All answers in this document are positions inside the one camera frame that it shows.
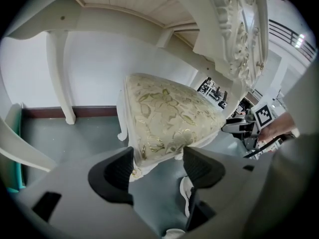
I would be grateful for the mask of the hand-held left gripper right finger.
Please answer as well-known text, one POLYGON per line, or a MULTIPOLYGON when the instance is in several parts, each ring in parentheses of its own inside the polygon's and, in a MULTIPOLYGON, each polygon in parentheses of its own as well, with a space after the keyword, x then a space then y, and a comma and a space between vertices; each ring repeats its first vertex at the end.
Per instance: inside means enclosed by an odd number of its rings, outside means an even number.
POLYGON ((252 160, 184 148, 183 166, 195 188, 194 207, 205 222, 191 211, 188 223, 196 225, 183 238, 243 239, 272 161, 272 154, 252 160))

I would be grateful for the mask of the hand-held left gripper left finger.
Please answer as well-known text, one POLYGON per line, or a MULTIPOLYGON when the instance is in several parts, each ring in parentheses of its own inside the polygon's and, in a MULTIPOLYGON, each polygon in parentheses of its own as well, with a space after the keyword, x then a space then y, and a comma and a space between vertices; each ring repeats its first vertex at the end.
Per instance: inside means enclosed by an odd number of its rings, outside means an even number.
POLYGON ((131 147, 60 164, 15 197, 51 239, 155 239, 128 192, 131 147))

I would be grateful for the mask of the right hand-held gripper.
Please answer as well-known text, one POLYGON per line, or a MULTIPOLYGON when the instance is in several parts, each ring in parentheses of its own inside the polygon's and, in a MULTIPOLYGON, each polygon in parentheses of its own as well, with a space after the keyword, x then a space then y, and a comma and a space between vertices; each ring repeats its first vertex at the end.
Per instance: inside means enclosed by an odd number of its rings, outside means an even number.
POLYGON ((223 132, 243 133, 242 139, 247 150, 256 149, 261 130, 272 122, 272 113, 267 104, 246 110, 245 118, 230 118, 222 127, 223 132))

